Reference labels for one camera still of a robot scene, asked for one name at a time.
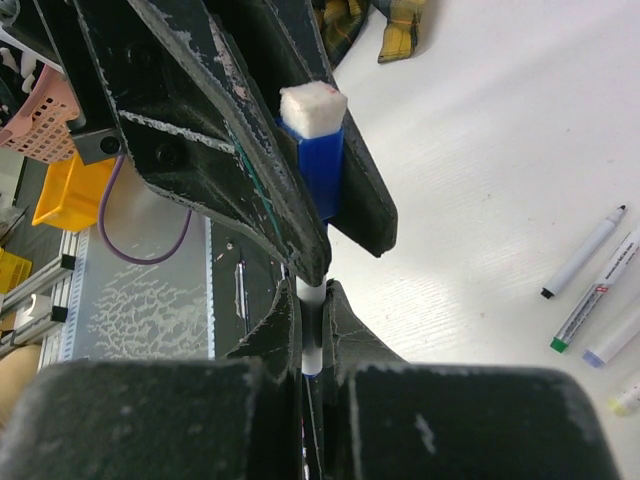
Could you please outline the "black marker pen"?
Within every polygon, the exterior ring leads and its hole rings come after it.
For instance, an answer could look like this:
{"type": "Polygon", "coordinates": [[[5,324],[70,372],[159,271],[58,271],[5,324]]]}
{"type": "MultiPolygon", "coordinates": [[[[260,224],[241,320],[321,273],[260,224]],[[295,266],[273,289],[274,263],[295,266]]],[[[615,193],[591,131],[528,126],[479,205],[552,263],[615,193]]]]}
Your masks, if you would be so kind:
{"type": "Polygon", "coordinates": [[[619,226],[627,209],[626,204],[618,206],[572,252],[561,267],[541,287],[540,295],[544,299],[549,300],[558,296],[568,286],[619,226]]]}

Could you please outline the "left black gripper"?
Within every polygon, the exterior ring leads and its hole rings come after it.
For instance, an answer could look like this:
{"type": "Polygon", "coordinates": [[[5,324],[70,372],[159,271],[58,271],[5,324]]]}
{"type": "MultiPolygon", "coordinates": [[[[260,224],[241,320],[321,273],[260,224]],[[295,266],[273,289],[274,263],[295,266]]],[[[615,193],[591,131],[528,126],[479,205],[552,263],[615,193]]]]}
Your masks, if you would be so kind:
{"type": "Polygon", "coordinates": [[[66,78],[80,108],[67,123],[89,165],[126,154],[71,1],[1,3],[1,129],[22,107],[45,66],[66,78]]]}

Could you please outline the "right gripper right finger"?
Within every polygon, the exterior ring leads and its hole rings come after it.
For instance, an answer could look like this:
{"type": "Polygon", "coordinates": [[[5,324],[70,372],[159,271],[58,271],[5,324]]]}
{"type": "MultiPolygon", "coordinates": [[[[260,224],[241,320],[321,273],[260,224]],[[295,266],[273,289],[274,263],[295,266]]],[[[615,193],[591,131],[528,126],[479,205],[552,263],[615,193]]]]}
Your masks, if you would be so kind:
{"type": "Polygon", "coordinates": [[[412,364],[330,281],[324,311],[329,479],[616,479],[597,414],[552,369],[412,364]]]}

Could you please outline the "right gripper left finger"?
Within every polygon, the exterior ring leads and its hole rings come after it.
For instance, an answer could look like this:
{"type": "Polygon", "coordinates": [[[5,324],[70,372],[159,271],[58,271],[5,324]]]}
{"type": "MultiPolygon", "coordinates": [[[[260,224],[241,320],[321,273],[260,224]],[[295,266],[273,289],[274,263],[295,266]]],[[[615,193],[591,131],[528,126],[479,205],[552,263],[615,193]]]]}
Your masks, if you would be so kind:
{"type": "Polygon", "coordinates": [[[300,310],[290,281],[222,360],[41,370],[1,441],[5,479],[299,479],[300,310]]]}

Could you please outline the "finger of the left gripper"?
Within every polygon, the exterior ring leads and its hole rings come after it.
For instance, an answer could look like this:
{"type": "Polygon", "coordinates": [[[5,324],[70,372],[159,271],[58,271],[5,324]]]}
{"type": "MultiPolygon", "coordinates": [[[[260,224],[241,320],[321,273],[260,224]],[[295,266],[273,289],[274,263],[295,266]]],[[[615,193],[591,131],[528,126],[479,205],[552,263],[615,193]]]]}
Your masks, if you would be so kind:
{"type": "MultiPolygon", "coordinates": [[[[312,2],[221,1],[219,17],[272,116],[279,115],[282,88],[314,80],[336,84],[312,2]]],[[[341,205],[332,224],[375,257],[396,245],[396,205],[350,113],[344,118],[341,205]]]]}
{"type": "Polygon", "coordinates": [[[331,249],[275,120],[206,1],[79,1],[133,166],[154,192],[233,229],[318,285],[331,249]]]}

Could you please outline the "green capped marker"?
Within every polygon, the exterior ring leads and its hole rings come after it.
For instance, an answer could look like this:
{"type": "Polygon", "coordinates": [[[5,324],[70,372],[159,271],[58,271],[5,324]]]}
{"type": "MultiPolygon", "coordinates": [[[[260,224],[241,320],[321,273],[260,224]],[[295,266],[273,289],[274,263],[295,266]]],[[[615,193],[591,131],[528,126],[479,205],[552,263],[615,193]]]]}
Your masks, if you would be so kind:
{"type": "Polygon", "coordinates": [[[627,383],[609,400],[610,410],[618,416],[629,416],[639,411],[639,381],[627,383]]]}

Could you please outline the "pastel purple highlighter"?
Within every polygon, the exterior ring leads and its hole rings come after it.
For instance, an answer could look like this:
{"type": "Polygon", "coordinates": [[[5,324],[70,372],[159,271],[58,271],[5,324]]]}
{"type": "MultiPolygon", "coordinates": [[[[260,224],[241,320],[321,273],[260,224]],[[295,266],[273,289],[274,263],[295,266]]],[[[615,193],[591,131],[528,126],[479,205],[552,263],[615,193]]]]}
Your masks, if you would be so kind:
{"type": "Polygon", "coordinates": [[[583,353],[582,359],[593,368],[609,363],[639,335],[639,304],[630,304],[607,330],[583,353]]]}

